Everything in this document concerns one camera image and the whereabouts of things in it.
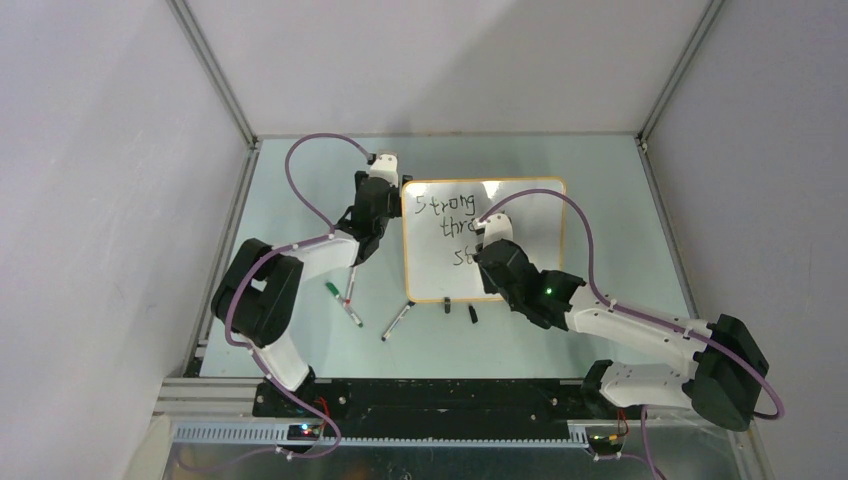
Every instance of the marker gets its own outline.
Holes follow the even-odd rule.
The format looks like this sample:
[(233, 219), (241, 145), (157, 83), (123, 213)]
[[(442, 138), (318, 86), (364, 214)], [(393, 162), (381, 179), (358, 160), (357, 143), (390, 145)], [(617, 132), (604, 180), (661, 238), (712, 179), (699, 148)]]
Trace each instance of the marker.
[(350, 269), (350, 278), (347, 279), (347, 292), (345, 293), (345, 305), (350, 305), (350, 297), (353, 296), (353, 281), (356, 278), (356, 267)]
[(471, 323), (477, 323), (477, 312), (471, 305), (468, 306), (468, 314), (471, 315)]
[(392, 324), (389, 325), (389, 328), (386, 329), (386, 333), (384, 333), (383, 336), (381, 337), (384, 342), (389, 339), (389, 335), (392, 334), (392, 330), (394, 330), (395, 325), (397, 325), (397, 322), (399, 322), (400, 319), (403, 318), (404, 315), (406, 315), (406, 312), (408, 312), (409, 309), (412, 308), (413, 305), (415, 305), (415, 302), (410, 300), (409, 303), (407, 303), (406, 306), (403, 307), (403, 310), (401, 310), (400, 313), (398, 313), (398, 316), (395, 317), (395, 319), (392, 321)]
[(348, 314), (348, 315), (350, 315), (350, 318), (352, 318), (352, 319), (353, 319), (353, 321), (354, 321), (354, 322), (356, 322), (356, 326), (357, 326), (357, 327), (359, 327), (359, 328), (362, 328), (362, 320), (360, 320), (360, 319), (359, 319), (359, 315), (357, 315), (357, 314), (356, 314), (356, 312), (354, 312), (354, 311), (353, 311), (353, 309), (352, 309), (352, 308), (350, 308), (350, 305), (347, 305), (347, 304), (344, 302), (344, 300), (342, 300), (342, 296), (341, 296), (341, 294), (339, 293), (339, 289), (338, 289), (338, 288), (336, 288), (336, 286), (335, 286), (335, 285), (333, 285), (333, 284), (332, 284), (332, 283), (330, 283), (330, 282), (327, 282), (327, 283), (325, 283), (324, 285), (326, 285), (326, 286), (327, 286), (327, 290), (329, 290), (329, 291), (330, 291), (330, 293), (332, 293), (332, 294), (333, 294), (333, 296), (336, 298), (336, 300), (338, 300), (339, 305), (341, 305), (341, 306), (342, 306), (342, 308), (344, 309), (344, 311), (345, 311), (345, 312), (347, 312), (347, 314)]

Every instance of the aluminum frame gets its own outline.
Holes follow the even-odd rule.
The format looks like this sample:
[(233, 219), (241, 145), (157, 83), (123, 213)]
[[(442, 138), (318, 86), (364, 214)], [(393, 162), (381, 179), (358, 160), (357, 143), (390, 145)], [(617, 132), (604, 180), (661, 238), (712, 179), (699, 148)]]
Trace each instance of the aluminum frame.
[[(635, 136), (637, 148), (642, 159), (642, 165), (651, 194), (654, 198), (657, 214), (663, 228), (663, 233), (668, 243), (669, 251), (675, 266), (678, 280), (683, 288), (684, 299), (690, 316), (697, 317), (697, 306), (694, 295), (674, 236), (667, 210), (657, 186), (656, 177), (647, 155), (647, 141), (653, 133), (665, 107), (672, 98), (675, 90), (682, 82), (685, 73), (692, 64), (706, 35), (714, 25), (716, 18), (722, 10), (726, 0), (710, 0), (704, 10), (698, 25), (692, 32), (686, 47), (678, 58), (666, 81), (660, 95), (648, 114), (642, 128)], [(175, 19), (183, 29), (186, 39), (194, 50), (198, 61), (207, 73), (210, 82), (218, 93), (224, 107), (233, 120), (239, 134), (242, 136), (248, 151), (244, 159), (244, 167), (238, 179), (236, 193), (231, 203), (227, 223), (219, 240), (217, 260), (210, 271), (206, 293), (199, 308), (193, 336), (186, 349), (186, 355), (182, 369), (178, 375), (183, 375), (192, 365), (202, 361), (205, 354), (206, 341), (209, 328), (213, 320), (211, 312), (207, 308), (215, 285), (220, 281), (232, 249), (235, 243), (235, 235), (244, 211), (247, 194), (256, 169), (258, 156), (261, 150), (261, 140), (258, 140), (255, 132), (242, 110), (235, 93), (215, 58), (212, 48), (209, 46), (200, 25), (198, 24), (187, 0), (168, 0), (168, 4)], [(243, 422), (255, 423), (257, 420), (251, 416), (253, 399), (256, 386), (261, 382), (260, 378), (166, 378), (159, 392), (159, 398), (154, 407), (153, 415), (169, 415), (176, 422)], [(263, 423), (285, 423), (298, 421), (297, 419), (262, 419)], [(574, 422), (576, 427), (610, 427), (613, 421), (585, 420)], [(667, 418), (662, 417), (651, 421), (652, 425), (680, 426), (681, 424), (698, 426), (709, 425), (702, 418)], [(756, 423), (751, 429), (744, 433), (728, 432), (728, 441), (736, 448), (737, 466), (743, 478), (774, 478), (769, 462), (760, 440)]]

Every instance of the green marker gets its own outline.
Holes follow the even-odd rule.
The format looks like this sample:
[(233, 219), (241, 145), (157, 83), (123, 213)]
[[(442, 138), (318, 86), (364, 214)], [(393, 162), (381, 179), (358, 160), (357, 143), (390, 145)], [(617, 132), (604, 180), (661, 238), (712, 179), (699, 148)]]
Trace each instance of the green marker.
[(353, 309), (350, 308), (350, 305), (345, 303), (344, 299), (342, 298), (342, 295), (339, 293), (339, 289), (336, 288), (336, 286), (330, 282), (327, 282), (324, 285), (327, 286), (327, 290), (329, 290), (330, 293), (333, 294), (333, 297), (336, 298), (336, 300), (339, 302), (339, 305), (342, 306), (344, 311), (347, 312), (348, 315), (350, 315), (350, 318), (352, 318), (353, 321), (356, 322), (356, 326), (362, 328), (362, 320), (360, 320), (359, 315), (357, 315), (356, 312), (354, 312)]

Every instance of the metal panel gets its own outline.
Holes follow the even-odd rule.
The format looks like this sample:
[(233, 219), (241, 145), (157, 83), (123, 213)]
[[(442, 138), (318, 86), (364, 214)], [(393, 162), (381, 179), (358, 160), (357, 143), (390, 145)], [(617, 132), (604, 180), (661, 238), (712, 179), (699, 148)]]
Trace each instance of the metal panel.
[[(244, 422), (178, 422), (174, 426), (174, 443), (224, 443), (240, 445), (312, 445), (311, 440), (289, 440), (288, 429), (304, 422), (292, 419), (288, 422), (244, 423)], [(471, 447), (471, 448), (586, 448), (586, 428), (569, 427), (569, 439), (557, 440), (407, 440), (398, 438), (350, 438), (344, 437), (342, 445), (353, 447)], [(332, 440), (321, 440), (319, 445), (329, 445)]]

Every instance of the whiteboard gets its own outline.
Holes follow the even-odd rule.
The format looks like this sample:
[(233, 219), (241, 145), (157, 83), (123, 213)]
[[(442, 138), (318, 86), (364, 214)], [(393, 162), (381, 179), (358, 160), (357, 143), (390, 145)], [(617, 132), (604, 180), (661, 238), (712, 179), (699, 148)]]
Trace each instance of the whiteboard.
[[(529, 188), (565, 193), (559, 177), (422, 180), (401, 194), (406, 295), (414, 302), (501, 300), (488, 295), (477, 264), (472, 220), (498, 201)], [(513, 240), (539, 270), (561, 270), (565, 203), (551, 195), (528, 195), (504, 207)]]

